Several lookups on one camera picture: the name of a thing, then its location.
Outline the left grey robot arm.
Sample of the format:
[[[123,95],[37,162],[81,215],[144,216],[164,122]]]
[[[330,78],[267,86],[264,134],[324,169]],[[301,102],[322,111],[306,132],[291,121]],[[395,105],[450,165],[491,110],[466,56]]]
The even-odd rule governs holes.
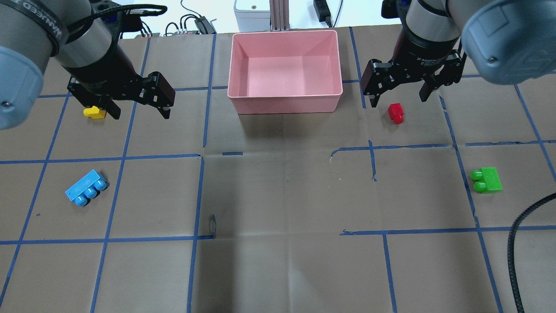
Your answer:
[[[70,95],[101,116],[120,118],[117,101],[154,107],[169,119],[175,91],[162,73],[143,77],[119,45],[121,34],[142,29],[143,17],[164,14],[159,4],[111,0],[1,2],[1,129],[21,125],[44,84],[50,59],[69,73]]]

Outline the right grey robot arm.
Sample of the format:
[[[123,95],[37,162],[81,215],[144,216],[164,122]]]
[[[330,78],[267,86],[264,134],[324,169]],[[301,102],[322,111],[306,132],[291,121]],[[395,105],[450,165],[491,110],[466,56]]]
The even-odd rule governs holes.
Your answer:
[[[459,83],[466,60],[483,79],[519,84],[555,70],[553,0],[384,0],[402,30],[388,62],[371,59],[360,79],[372,107],[385,92],[423,82],[421,101]]]

